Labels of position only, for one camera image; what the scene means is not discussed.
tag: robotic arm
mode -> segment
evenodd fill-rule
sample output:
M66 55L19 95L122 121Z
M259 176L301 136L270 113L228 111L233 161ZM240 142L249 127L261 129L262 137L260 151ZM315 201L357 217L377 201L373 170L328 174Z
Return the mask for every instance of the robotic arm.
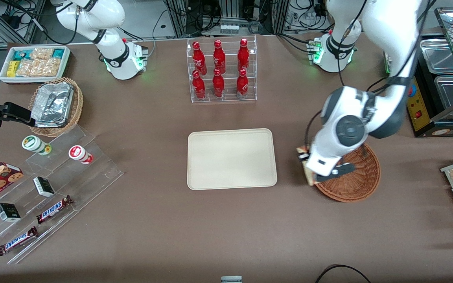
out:
M125 11L117 0L66 0L57 11L71 2L75 5L57 14L59 22L92 41L115 78L130 79L146 70L147 50L125 42L115 30L125 21Z
M338 19L332 36L323 40L320 64L337 72L337 60L345 68L359 37L360 25L340 21L363 0L328 0L327 8ZM413 76L414 46L418 41L417 10L421 0L367 0L363 29L370 40L392 57L392 72L384 96L343 86L326 100L322 108L322 129L316 134L306 166L321 176L336 175L335 165L345 154L363 144L368 135L386 138L395 134L404 120L406 89ZM345 32L348 26L350 33Z

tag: snickers wrapper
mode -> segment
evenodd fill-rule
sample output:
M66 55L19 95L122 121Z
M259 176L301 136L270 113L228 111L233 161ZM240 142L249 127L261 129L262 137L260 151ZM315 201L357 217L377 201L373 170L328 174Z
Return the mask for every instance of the snickers wrapper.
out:
M61 199L61 201L59 201L57 204L54 204L51 208L45 210L40 215L36 216L36 219L38 219L38 224L41 224L46 220L52 218L52 216L54 216L56 213L64 209L70 203L72 203L72 199L69 195L67 195L65 198Z
M27 242L29 239L37 238L37 237L38 237L38 230L36 229L36 226L33 226L29 231L16 237L15 239L11 240L11 242L7 242L5 245L1 245L0 246L0 256L6 254L14 247L16 247L18 245L22 245L24 242Z

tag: brown table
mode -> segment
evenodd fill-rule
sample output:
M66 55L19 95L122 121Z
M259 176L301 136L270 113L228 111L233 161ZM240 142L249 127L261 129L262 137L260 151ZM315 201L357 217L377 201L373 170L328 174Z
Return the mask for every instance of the brown table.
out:
M381 51L364 36L357 47L343 76L365 89L382 74ZM85 96L80 124L126 174L20 264L0 259L0 282L219 282L238 274L246 283L307 283L334 263L374 282L453 281L453 195L439 172L453 163L453 138L413 138L408 121L395 136L369 138L383 170L379 188L342 204L309 187L296 159L309 118L340 85L303 52L259 36L258 101L193 105L185 40L158 42L147 72L129 81L106 71L94 45L70 48L67 74ZM35 89L2 83L0 102L27 105ZM273 133L275 186L187 188L191 132L262 127ZM0 161L30 156L20 147L27 134L4 123ZM340 280L361 278L334 270L322 283Z

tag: red bottle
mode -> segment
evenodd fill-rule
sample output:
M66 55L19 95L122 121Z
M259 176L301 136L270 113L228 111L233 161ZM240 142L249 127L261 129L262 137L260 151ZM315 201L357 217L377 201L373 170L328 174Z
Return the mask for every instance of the red bottle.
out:
M244 68L248 69L249 67L249 49L248 49L248 40L246 38L241 39L241 48L239 48L239 53L237 53L237 69L239 72Z
M239 71L239 77L237 78L237 97L244 99L248 95L248 78L246 77L246 69Z
M212 85L214 86L214 95L217 98L222 98L225 95L225 80L221 76L221 71L218 68L214 69Z
M205 99L204 81L200 77L200 73L198 72L198 70L194 70L192 75L193 75L192 84L193 84L193 89L195 91L195 95L198 100L204 100Z
M225 59L225 51L221 47L221 40L214 40L214 54L212 54L214 59L214 67L218 68L221 74L224 74L227 71L227 62Z
M193 64L195 69L200 72L200 75L207 74L207 67L205 66L205 56L202 50L200 50L200 43L195 41L193 44Z

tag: clear acrylic rack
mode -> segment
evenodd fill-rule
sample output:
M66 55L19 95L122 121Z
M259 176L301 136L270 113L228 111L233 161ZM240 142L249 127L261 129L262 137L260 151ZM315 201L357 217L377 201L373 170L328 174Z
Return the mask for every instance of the clear acrylic rack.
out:
M78 125L52 140L50 145L52 152L49 155L33 154L20 165L24 177L0 194L0 202L14 204L21 217L14 223L3 222L0 218L0 245L10 242L33 226L39 233L38 238L1 256L8 264L20 262L123 175L117 165L99 149L94 137ZM83 165L70 159L68 150L73 145L81 145L92 154L92 163ZM38 194L33 183L36 176L50 181L55 191L53 197ZM67 195L74 202L51 219L38 224L36 216Z
M249 49L249 67L247 71L247 78L249 80L248 93L246 98L239 99L237 97L237 78L239 77L239 70L237 69L237 53L241 39L246 38L248 40ZM195 69L193 64L193 48L191 47L194 41L200 43L200 49L205 56L205 65L207 67L207 74L202 76L205 83L205 100L198 100L193 90L193 77L192 72ZM212 86L214 60L212 54L214 53L214 40L209 39L188 39L186 49L186 59L188 63L188 80L190 82L190 97L193 103L207 103L207 102L243 102L253 101L258 98L257 88L257 76L258 76L258 64L257 64L257 46L256 36L244 36L244 37L221 37L221 45L225 51L226 57L226 72L223 74L225 79L225 95L223 98L217 98L214 95L214 88Z

